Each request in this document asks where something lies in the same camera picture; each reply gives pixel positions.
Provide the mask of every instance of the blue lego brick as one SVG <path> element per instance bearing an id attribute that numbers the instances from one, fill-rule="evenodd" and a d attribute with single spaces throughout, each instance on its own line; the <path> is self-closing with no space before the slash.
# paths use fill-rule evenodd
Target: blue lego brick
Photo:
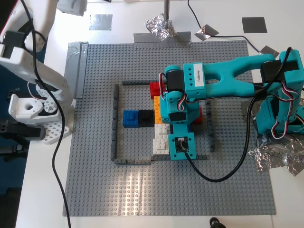
<path id="1" fill-rule="evenodd" d="M 123 111 L 123 127 L 138 127 L 138 111 Z"/>

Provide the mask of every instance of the white lego brick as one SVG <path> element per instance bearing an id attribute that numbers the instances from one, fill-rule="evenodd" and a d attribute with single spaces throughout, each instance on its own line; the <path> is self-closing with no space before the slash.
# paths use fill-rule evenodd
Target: white lego brick
<path id="1" fill-rule="evenodd" d="M 167 135 L 170 133 L 170 124 L 155 124 L 154 131 L 155 131 L 155 138 L 158 135 Z"/>
<path id="2" fill-rule="evenodd" d="M 168 135 L 158 135 L 153 139 L 153 154 L 169 154 Z"/>

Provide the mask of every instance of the label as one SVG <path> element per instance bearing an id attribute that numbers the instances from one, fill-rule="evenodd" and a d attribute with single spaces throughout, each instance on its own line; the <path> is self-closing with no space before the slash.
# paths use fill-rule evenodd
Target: label
<path id="1" fill-rule="evenodd" d="M 195 84 L 195 87 L 205 86 L 203 64 L 202 63 L 196 63 L 196 64 L 193 64 L 193 67 L 194 67 L 194 77 L 195 77 L 194 84 Z"/>

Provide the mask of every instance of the red lego brick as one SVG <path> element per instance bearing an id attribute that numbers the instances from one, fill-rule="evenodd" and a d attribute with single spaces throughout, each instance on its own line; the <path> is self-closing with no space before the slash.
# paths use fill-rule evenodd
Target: red lego brick
<path id="1" fill-rule="evenodd" d="M 194 125 L 200 125 L 203 123 L 203 111 L 201 109 L 201 107 L 199 107 L 199 118 L 196 118 L 192 124 Z"/>
<path id="2" fill-rule="evenodd" d="M 163 91 L 165 91 L 164 82 L 162 83 L 162 89 L 163 89 Z M 154 99 L 154 96 L 161 95 L 159 82 L 150 82 L 150 95 L 151 95 L 151 99 Z"/>

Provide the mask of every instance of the teal robotic arm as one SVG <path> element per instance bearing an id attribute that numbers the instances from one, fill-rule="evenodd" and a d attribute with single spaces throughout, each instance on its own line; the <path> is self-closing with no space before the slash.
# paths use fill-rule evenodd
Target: teal robotic arm
<path id="1" fill-rule="evenodd" d="M 183 70 L 179 66 L 168 66 L 165 69 L 167 91 L 160 97 L 160 109 L 162 121 L 173 126 L 173 133 L 169 135 L 171 159 L 184 160 L 185 153 L 192 159 L 196 158 L 194 134 L 188 126 L 200 115 L 198 102 L 209 99 L 263 99 L 261 110 L 256 116 L 259 133 L 271 133 L 274 126 L 277 133 L 304 133 L 301 122 L 304 109 L 299 108 L 299 94 L 304 85 L 303 65 L 299 52 L 291 50 L 284 67 L 280 69 L 285 55 L 286 52 L 282 52 L 277 61 L 268 54 L 210 64 L 186 63 Z M 236 79 L 253 69 L 261 69 L 263 83 L 254 84 Z M 212 79 L 218 82 L 209 84 L 208 81 Z"/>

